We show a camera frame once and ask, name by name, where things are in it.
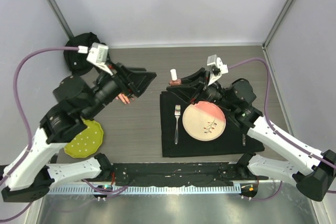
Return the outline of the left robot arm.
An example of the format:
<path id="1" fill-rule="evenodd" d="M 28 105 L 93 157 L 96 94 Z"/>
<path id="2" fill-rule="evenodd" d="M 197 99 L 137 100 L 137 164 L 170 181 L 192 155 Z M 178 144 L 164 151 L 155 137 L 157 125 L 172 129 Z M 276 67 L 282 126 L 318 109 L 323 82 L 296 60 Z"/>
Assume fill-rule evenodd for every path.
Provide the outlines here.
<path id="1" fill-rule="evenodd" d="M 2 175 L 9 176 L 1 191 L 4 202 L 33 202 L 61 184 L 82 179 L 105 182 L 111 177 L 113 166 L 101 153 L 83 162 L 48 164 L 87 128 L 83 120 L 93 120 L 120 93 L 141 96 L 156 77 L 155 72 L 121 63 L 109 65 L 108 70 L 99 74 L 93 87 L 80 76 L 69 76 L 53 91 L 58 103 L 41 119 L 32 146 L 24 150 L 25 160 L 2 168 Z"/>

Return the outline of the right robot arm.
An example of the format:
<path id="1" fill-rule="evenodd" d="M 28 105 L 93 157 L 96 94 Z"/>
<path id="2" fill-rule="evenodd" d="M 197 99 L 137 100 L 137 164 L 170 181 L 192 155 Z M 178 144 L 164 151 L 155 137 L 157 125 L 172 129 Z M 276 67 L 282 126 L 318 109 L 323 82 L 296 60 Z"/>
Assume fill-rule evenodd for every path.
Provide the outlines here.
<path id="1" fill-rule="evenodd" d="M 166 90 L 189 104 L 201 101 L 215 104 L 236 129 L 285 158 L 278 161 L 245 154 L 237 166 L 239 177 L 274 178 L 296 186 L 311 200 L 322 201 L 335 180 L 335 152 L 311 147 L 273 124 L 264 112 L 253 106 L 256 95 L 247 79 L 237 79 L 223 88 L 211 78 L 212 73 L 201 68 Z"/>

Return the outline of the white nail polish cap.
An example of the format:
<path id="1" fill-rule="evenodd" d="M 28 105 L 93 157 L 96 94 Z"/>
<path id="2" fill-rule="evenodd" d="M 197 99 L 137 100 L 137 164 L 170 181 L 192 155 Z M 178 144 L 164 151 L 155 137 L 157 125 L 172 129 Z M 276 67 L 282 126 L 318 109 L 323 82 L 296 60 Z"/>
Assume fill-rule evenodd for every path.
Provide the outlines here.
<path id="1" fill-rule="evenodd" d="M 171 69 L 170 70 L 170 74 L 171 74 L 171 80 L 172 81 L 176 81 L 177 80 L 177 73 L 175 69 Z"/>

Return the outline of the nail polish bottle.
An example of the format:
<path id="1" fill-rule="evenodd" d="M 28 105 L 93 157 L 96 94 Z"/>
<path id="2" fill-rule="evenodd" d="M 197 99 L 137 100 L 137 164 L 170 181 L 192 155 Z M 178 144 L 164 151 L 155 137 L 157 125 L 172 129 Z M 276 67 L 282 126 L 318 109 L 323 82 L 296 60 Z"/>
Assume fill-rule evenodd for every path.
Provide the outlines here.
<path id="1" fill-rule="evenodd" d="M 181 79 L 176 79 L 176 80 L 170 80 L 169 81 L 169 85 L 170 86 L 179 86 L 182 84 L 182 80 Z"/>

